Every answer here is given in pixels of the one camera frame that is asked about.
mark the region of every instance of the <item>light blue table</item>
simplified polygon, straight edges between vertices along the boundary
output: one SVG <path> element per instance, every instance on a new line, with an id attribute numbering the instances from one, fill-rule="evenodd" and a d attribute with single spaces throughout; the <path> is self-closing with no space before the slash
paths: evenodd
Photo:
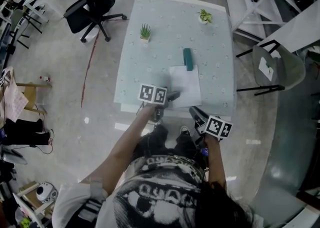
<path id="1" fill-rule="evenodd" d="M 201 24 L 198 12 L 212 14 Z M 140 41 L 142 24 L 151 27 L 149 43 Z M 229 17 L 222 6 L 198 0 L 135 0 L 121 53 L 114 102 L 137 111 L 140 83 L 168 86 L 169 67 L 182 66 L 183 48 L 198 65 L 202 105 L 208 114 L 231 117 L 235 109 L 235 73 Z M 178 108 L 175 113 L 186 113 Z"/>

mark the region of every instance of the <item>potted plant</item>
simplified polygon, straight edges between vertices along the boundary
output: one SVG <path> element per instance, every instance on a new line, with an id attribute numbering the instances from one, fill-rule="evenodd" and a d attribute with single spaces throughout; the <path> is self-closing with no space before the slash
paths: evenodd
<path id="1" fill-rule="evenodd" d="M 199 22 L 201 24 L 206 25 L 207 23 L 212 23 L 212 14 L 207 13 L 207 11 L 205 11 L 204 9 L 201 9 L 200 12 L 198 12 L 199 15 Z"/>
<path id="2" fill-rule="evenodd" d="M 140 40 L 143 43 L 148 43 L 151 36 L 151 29 L 150 26 L 147 24 L 143 24 L 142 28 L 140 29 Z"/>

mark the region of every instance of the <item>floor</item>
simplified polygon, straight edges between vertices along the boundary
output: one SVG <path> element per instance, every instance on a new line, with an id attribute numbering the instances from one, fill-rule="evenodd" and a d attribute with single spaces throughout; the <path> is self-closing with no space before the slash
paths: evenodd
<path id="1" fill-rule="evenodd" d="M 56 0 L 66 9 L 75 0 Z M 201 0 L 227 7 L 226 0 Z M 124 13 L 130 17 L 134 0 L 116 0 L 111 14 Z M 110 21 L 104 24 L 111 41 L 94 39 L 80 42 L 81 33 L 72 34 L 67 21 L 45 8 L 49 22 L 41 26 L 39 34 L 30 29 L 30 49 L 21 45 L 11 56 L 17 82 L 39 82 L 39 76 L 51 77 L 51 90 L 38 92 L 38 104 L 48 115 L 45 125 L 53 129 L 53 152 L 43 154 L 37 148 L 18 151 L 28 165 L 17 165 L 18 184 L 29 181 L 50 182 L 57 188 L 62 183 L 74 183 L 93 171 L 108 155 L 123 131 L 115 123 L 129 125 L 135 115 L 120 112 L 113 103 L 117 72 L 128 21 Z M 234 38 L 235 54 L 249 49 L 241 38 Z M 237 87 L 255 86 L 250 55 L 235 60 Z M 278 94 L 254 97 L 252 92 L 236 95 L 234 124 L 228 140 L 221 142 L 222 158 L 231 196 L 243 204 L 250 204 L 262 179 L 274 137 Z M 21 118 L 36 121 L 37 114 L 24 111 Z M 169 127 L 168 146 L 178 136 L 179 127 L 193 127 L 191 119 L 165 118 Z M 43 151 L 51 150 L 48 146 Z"/>

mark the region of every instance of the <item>paper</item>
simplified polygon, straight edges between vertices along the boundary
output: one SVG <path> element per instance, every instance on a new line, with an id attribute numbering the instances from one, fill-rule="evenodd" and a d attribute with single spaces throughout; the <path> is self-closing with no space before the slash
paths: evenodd
<path id="1" fill-rule="evenodd" d="M 3 110 L 4 118 L 10 119 L 13 122 L 17 121 L 29 102 L 25 95 L 18 89 L 15 82 L 5 89 L 2 101 L 5 103 L 5 109 Z"/>
<path id="2" fill-rule="evenodd" d="M 173 108 L 200 106 L 202 101 L 198 66 L 194 65 L 192 71 L 187 71 L 185 65 L 172 66 L 169 72 L 171 90 L 180 91 L 180 97 L 172 102 Z"/>
<path id="3" fill-rule="evenodd" d="M 264 57 L 261 57 L 259 70 L 269 79 L 269 81 L 272 81 L 274 69 L 268 66 L 267 61 Z"/>

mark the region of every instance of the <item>white pot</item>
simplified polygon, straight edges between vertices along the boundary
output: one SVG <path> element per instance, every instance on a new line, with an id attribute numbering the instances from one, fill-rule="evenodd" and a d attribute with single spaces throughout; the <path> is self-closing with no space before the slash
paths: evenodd
<path id="1" fill-rule="evenodd" d="M 148 43 L 148 42 L 149 42 L 149 40 L 150 40 L 150 37 L 151 37 L 151 35 L 149 36 L 149 38 L 148 38 L 148 39 L 140 38 L 140 41 L 141 41 L 142 43 Z"/>
<path id="2" fill-rule="evenodd" d="M 200 15 L 198 16 L 198 18 L 199 18 L 199 22 L 200 22 L 201 24 L 206 25 L 206 24 L 208 23 L 207 20 L 206 20 L 206 21 L 202 21 L 202 19 L 200 18 Z"/>

